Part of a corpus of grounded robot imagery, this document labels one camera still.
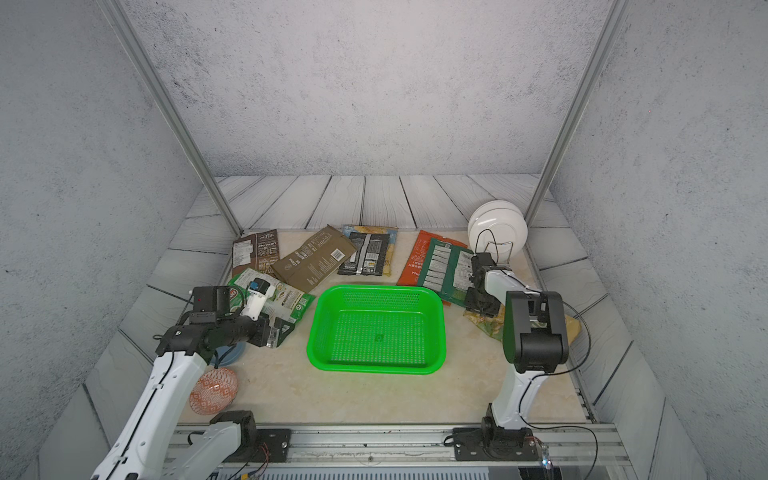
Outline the dark green Real chips bag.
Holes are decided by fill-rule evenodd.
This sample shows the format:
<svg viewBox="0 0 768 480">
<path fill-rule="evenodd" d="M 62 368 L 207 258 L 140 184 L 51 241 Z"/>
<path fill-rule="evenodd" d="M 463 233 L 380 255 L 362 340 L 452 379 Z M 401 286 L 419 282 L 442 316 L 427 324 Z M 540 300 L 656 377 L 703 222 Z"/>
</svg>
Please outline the dark green Real chips bag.
<svg viewBox="0 0 768 480">
<path fill-rule="evenodd" d="M 468 289 L 473 286 L 473 255 L 468 248 L 432 239 L 417 285 L 432 290 L 444 302 L 464 308 Z"/>
</svg>

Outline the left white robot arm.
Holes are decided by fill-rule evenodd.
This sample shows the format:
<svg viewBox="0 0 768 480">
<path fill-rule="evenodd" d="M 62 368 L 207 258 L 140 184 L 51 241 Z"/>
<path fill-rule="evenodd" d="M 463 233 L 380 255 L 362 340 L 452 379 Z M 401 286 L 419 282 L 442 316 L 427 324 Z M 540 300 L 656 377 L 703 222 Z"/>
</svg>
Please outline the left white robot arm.
<svg viewBox="0 0 768 480">
<path fill-rule="evenodd" d="M 206 479 L 226 462 L 264 469 L 284 455 L 284 444 L 271 448 L 258 432 L 252 412 L 232 411 L 217 415 L 201 438 L 166 461 L 184 406 L 218 349 L 240 342 L 265 345 L 269 318 L 263 308 L 274 292 L 273 284 L 255 280 L 232 311 L 228 287 L 192 290 L 192 310 L 161 336 L 147 385 L 93 478 Z"/>
</svg>

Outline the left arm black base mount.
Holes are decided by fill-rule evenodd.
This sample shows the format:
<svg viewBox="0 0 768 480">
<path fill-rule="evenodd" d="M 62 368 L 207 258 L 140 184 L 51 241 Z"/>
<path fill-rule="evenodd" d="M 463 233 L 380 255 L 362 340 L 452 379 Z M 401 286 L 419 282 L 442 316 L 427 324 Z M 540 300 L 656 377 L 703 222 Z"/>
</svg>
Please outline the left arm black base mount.
<svg viewBox="0 0 768 480">
<path fill-rule="evenodd" d="M 257 427 L 239 449 L 236 462 L 251 465 L 286 463 L 291 437 L 292 430 L 288 428 Z"/>
</svg>

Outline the yellow kettle chips bag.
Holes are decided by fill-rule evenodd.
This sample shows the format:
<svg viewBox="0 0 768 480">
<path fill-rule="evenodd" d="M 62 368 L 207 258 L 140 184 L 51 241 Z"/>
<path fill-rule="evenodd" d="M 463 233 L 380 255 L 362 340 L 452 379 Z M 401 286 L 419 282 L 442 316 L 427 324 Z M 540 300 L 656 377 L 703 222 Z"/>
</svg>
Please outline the yellow kettle chips bag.
<svg viewBox="0 0 768 480">
<path fill-rule="evenodd" d="M 503 341 L 505 308 L 500 307 L 495 316 L 484 316 L 480 313 L 466 309 L 463 316 L 483 331 L 490 338 L 499 342 Z M 571 316 L 566 316 L 566 328 L 568 334 L 568 343 L 571 344 L 577 336 L 584 330 L 582 324 Z"/>
</svg>

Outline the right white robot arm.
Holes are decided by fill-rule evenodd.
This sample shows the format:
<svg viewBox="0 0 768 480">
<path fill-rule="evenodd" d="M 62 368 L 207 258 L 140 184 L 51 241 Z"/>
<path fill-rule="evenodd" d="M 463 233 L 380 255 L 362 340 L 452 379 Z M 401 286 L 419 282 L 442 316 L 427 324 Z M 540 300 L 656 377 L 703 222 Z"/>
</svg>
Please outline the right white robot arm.
<svg viewBox="0 0 768 480">
<path fill-rule="evenodd" d="M 527 286 L 489 253 L 471 257 L 470 281 L 468 309 L 485 318 L 503 315 L 501 343 L 509 369 L 489 406 L 490 424 L 497 431 L 522 430 L 539 389 L 569 357 L 562 297 Z"/>
</svg>

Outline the red Lerna chips bag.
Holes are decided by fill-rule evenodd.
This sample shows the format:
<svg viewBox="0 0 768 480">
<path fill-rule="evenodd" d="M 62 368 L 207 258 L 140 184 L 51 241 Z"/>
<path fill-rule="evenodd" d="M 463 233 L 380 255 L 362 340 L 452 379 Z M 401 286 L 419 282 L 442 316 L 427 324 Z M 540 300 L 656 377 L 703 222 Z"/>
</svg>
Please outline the red Lerna chips bag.
<svg viewBox="0 0 768 480">
<path fill-rule="evenodd" d="M 465 243 L 459 240 L 440 236 L 424 230 L 420 230 L 416 238 L 414 247 L 406 261 L 405 267 L 397 281 L 398 286 L 416 286 L 421 273 L 424 260 L 430 246 L 430 242 L 435 239 L 443 243 L 466 247 Z"/>
</svg>

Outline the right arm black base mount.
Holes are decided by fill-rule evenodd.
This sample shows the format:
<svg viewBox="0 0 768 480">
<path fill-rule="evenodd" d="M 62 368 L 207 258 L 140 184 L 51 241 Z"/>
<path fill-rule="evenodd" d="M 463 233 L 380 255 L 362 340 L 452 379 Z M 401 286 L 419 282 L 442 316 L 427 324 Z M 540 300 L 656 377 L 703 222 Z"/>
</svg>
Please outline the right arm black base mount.
<svg viewBox="0 0 768 480">
<path fill-rule="evenodd" d="M 504 429 L 492 417 L 478 426 L 457 427 L 443 440 L 457 461 L 523 461 L 541 459 L 538 442 L 529 428 Z"/>
</svg>

